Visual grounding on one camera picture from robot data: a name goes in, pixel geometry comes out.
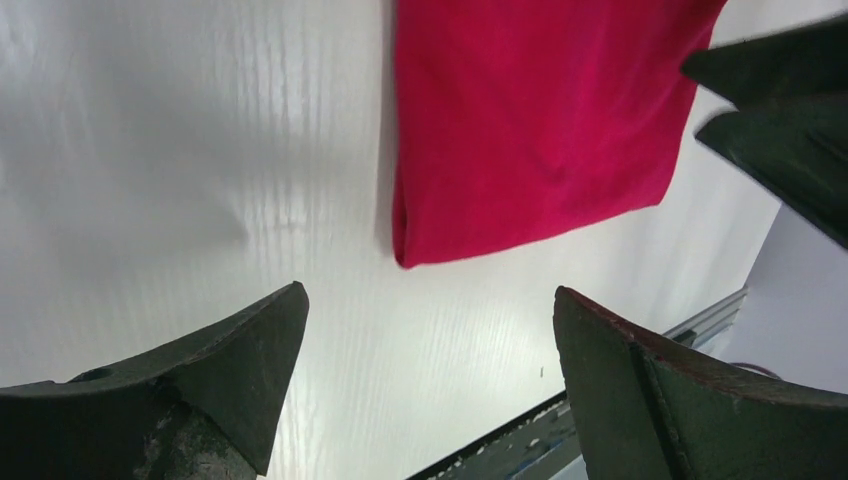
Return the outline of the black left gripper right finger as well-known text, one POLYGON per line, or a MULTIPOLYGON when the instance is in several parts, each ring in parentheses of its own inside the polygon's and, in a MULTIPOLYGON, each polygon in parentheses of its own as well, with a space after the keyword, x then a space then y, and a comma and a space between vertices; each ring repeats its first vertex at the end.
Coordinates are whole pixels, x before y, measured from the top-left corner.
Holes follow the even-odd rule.
POLYGON ((716 360, 571 288, 553 328, 590 478, 846 477, 845 395, 716 360))

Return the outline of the red t shirt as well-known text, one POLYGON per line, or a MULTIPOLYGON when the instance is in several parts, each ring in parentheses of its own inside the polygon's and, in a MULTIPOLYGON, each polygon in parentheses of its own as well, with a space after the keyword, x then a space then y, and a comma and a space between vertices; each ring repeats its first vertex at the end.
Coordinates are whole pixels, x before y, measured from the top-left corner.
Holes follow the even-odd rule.
POLYGON ((399 1, 396 262, 545 240, 659 204, 720 1, 399 1))

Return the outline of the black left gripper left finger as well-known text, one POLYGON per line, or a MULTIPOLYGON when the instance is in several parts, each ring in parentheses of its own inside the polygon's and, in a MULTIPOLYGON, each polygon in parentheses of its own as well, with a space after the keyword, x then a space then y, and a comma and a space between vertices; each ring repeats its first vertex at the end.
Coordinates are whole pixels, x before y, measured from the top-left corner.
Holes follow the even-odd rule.
POLYGON ((1 391, 5 479, 267 473, 303 341, 299 282, 191 334, 56 383, 1 391))

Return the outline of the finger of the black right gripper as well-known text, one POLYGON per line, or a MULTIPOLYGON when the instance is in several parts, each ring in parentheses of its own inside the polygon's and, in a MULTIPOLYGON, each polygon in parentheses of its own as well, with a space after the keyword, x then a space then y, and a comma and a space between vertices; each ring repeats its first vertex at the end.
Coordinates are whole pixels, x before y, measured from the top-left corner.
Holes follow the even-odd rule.
POLYGON ((847 15, 689 55, 684 76, 735 106, 847 91, 847 15))
POLYGON ((698 142, 847 247, 847 96, 773 100, 721 112, 698 142))

